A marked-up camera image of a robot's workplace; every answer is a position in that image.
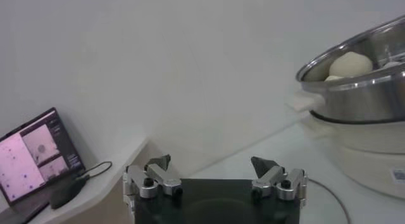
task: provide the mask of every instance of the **screw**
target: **screw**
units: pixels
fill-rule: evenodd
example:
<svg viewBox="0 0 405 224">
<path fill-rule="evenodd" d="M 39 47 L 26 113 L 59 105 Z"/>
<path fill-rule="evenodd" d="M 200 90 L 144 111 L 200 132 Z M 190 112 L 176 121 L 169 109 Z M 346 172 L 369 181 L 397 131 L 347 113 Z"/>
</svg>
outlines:
<svg viewBox="0 0 405 224">
<path fill-rule="evenodd" d="M 145 178 L 144 179 L 144 186 L 145 187 L 152 187 L 154 184 L 154 181 L 152 178 Z"/>
<path fill-rule="evenodd" d="M 290 182 L 290 180 L 283 180 L 283 181 L 281 182 L 281 187 L 282 187 L 283 189 L 289 189 L 289 188 L 291 188 L 291 182 Z"/>
<path fill-rule="evenodd" d="M 183 189 L 180 188 L 180 187 L 174 188 L 174 190 L 173 190 L 173 197 L 174 197 L 174 198 L 178 198 L 178 197 L 180 197 L 181 195 L 183 195 Z"/>
<path fill-rule="evenodd" d="M 261 196 L 263 195 L 262 191 L 260 189 L 253 189 L 252 190 L 252 198 L 253 201 L 259 201 L 261 199 Z"/>
</svg>

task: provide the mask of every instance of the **black cable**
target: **black cable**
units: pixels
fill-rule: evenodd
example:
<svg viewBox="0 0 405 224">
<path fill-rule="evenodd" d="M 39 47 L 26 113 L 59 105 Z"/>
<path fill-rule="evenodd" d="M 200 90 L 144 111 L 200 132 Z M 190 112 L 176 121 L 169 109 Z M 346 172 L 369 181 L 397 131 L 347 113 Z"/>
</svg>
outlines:
<svg viewBox="0 0 405 224">
<path fill-rule="evenodd" d="M 96 177 L 96 176 L 98 176 L 98 175 L 103 174 L 104 172 L 106 172 L 108 169 L 110 169 L 110 168 L 113 166 L 113 162 L 111 162 L 111 161 L 105 161 L 105 162 L 99 163 L 98 165 L 93 166 L 92 168 L 86 170 L 86 171 L 83 172 L 80 176 L 83 176 L 83 175 L 87 174 L 88 172 L 90 172 L 90 171 L 92 171 L 92 170 L 94 170 L 94 169 L 96 169 L 96 168 L 98 168 L 99 166 L 104 165 L 104 164 L 109 164 L 109 165 L 107 166 L 106 169 L 104 169 L 103 171 L 100 171 L 99 173 L 96 173 L 95 175 L 87 175 L 88 179 L 91 179 L 91 178 L 94 178 L 94 177 Z"/>
<path fill-rule="evenodd" d="M 347 211 L 347 208 L 344 205 L 344 203 L 342 202 L 342 200 L 331 189 L 329 189 L 326 185 L 322 184 L 321 182 L 313 180 L 312 178 L 310 178 L 309 181 L 313 182 L 316 185 L 319 185 L 320 187 L 323 187 L 326 191 L 331 193 L 331 195 L 336 199 L 336 201 L 339 203 L 340 207 L 342 208 L 343 213 L 346 216 L 347 224 L 352 224 L 352 220 L 350 218 L 349 212 Z"/>
</svg>

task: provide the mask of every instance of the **laptop screen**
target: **laptop screen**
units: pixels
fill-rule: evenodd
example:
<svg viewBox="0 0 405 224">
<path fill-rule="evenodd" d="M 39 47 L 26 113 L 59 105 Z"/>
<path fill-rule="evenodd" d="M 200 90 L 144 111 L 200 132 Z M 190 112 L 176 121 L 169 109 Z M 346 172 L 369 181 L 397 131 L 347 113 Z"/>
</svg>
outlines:
<svg viewBox="0 0 405 224">
<path fill-rule="evenodd" d="M 0 139 L 0 186 L 9 202 L 81 169 L 54 108 Z"/>
</svg>

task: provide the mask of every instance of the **white wall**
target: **white wall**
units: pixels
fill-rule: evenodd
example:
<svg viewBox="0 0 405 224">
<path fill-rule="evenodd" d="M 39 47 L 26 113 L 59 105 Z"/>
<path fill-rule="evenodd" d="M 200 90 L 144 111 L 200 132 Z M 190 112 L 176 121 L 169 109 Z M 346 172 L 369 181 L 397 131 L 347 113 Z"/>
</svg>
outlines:
<svg viewBox="0 0 405 224">
<path fill-rule="evenodd" d="M 189 175 L 294 121 L 296 71 L 404 1 L 0 0 L 0 134 L 55 106 L 91 164 L 142 124 Z"/>
</svg>

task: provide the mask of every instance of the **white countertop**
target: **white countertop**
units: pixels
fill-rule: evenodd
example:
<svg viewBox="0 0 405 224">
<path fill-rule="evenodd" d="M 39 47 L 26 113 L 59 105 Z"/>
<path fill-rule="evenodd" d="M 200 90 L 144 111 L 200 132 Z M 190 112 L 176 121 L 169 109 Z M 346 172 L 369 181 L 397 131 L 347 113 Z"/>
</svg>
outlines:
<svg viewBox="0 0 405 224">
<path fill-rule="evenodd" d="M 405 200 L 367 189 L 345 176 L 330 159 L 328 139 L 312 140 L 298 125 L 248 147 L 192 178 L 256 178 L 250 163 L 252 156 L 275 160 L 287 170 L 302 168 L 313 178 L 331 188 L 346 205 L 354 224 L 405 223 Z M 323 188 L 308 185 L 308 202 L 301 213 L 303 224 L 343 224 L 343 211 Z"/>
<path fill-rule="evenodd" d="M 53 210 L 50 206 L 40 212 L 30 224 L 61 223 L 102 201 L 121 178 L 125 166 L 131 164 L 147 143 L 144 135 L 135 136 L 126 147 L 103 161 L 112 161 L 113 166 L 105 173 L 90 179 L 82 191 L 68 204 Z"/>
</svg>

